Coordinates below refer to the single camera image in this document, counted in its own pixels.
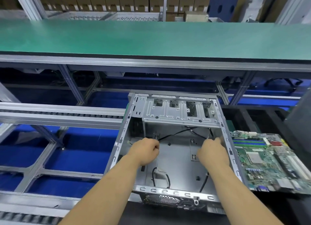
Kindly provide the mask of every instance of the motherboard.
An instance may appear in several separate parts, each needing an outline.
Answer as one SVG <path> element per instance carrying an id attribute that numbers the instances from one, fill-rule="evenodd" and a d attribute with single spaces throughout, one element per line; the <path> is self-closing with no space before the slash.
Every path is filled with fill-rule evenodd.
<path id="1" fill-rule="evenodd" d="M 311 195 L 311 172 L 278 134 L 233 131 L 231 137 L 250 190 Z"/>

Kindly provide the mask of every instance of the conveyor chain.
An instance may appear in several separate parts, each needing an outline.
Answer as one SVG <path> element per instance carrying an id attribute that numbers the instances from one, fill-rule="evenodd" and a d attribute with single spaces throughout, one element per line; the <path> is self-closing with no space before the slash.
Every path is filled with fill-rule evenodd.
<path id="1" fill-rule="evenodd" d="M 0 109 L 0 112 L 23 113 L 23 114 L 40 114 L 40 115 L 64 115 L 64 116 L 79 116 L 79 117 L 94 117 L 94 118 L 110 118 L 110 119 L 123 119 L 123 116 L 116 116 L 116 115 L 91 115 L 91 114 L 79 114 L 79 113 L 44 112 L 44 111 L 29 111 L 29 110 L 7 110 L 7 109 Z"/>
<path id="2" fill-rule="evenodd" d="M 0 211 L 0 224 L 46 224 L 57 225 L 63 218 L 52 216 L 41 216 L 24 213 L 7 213 Z"/>

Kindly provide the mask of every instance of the blue crate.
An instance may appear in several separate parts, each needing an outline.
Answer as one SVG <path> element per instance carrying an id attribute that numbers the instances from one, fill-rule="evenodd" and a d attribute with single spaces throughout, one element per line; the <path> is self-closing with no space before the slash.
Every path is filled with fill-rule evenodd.
<path id="1" fill-rule="evenodd" d="M 208 14 L 230 22 L 237 2 L 238 0 L 210 0 Z"/>

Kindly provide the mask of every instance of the blue floor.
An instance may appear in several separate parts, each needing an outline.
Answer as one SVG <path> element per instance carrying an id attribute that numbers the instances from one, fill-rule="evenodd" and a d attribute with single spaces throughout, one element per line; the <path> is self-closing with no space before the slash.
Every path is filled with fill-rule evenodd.
<path id="1" fill-rule="evenodd" d="M 73 95 L 68 91 L 55 94 L 55 90 L 20 90 L 12 88 L 11 91 L 25 103 L 75 105 Z M 250 90 L 247 94 L 282 95 L 285 90 Z M 88 106 L 107 108 L 126 108 L 128 93 L 96 92 L 89 100 Z M 239 105 L 269 105 L 288 109 L 298 101 L 270 100 L 257 98 L 242 98 Z M 58 127 L 48 127 L 56 132 Z M 36 138 L 27 143 L 15 144 L 19 132 L 29 132 L 29 125 L 20 125 L 0 145 L 0 165 L 28 167 L 32 165 L 41 154 L 47 141 Z M 88 173 L 103 173 L 107 165 L 113 144 L 117 137 L 117 130 L 70 128 L 64 137 L 65 150 L 57 149 L 46 164 L 47 169 L 66 170 Z M 0 174 L 0 190 L 14 191 L 22 180 L 21 174 Z M 37 179 L 29 189 L 30 193 L 68 196 L 81 198 L 96 181 L 68 179 L 60 177 L 42 176 Z"/>

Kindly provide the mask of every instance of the green work surface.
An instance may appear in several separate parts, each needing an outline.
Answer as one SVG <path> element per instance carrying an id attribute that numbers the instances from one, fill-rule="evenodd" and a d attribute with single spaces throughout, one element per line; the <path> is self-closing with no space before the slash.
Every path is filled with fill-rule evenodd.
<path id="1" fill-rule="evenodd" d="M 311 59 L 311 26 L 0 20 L 0 51 Z"/>

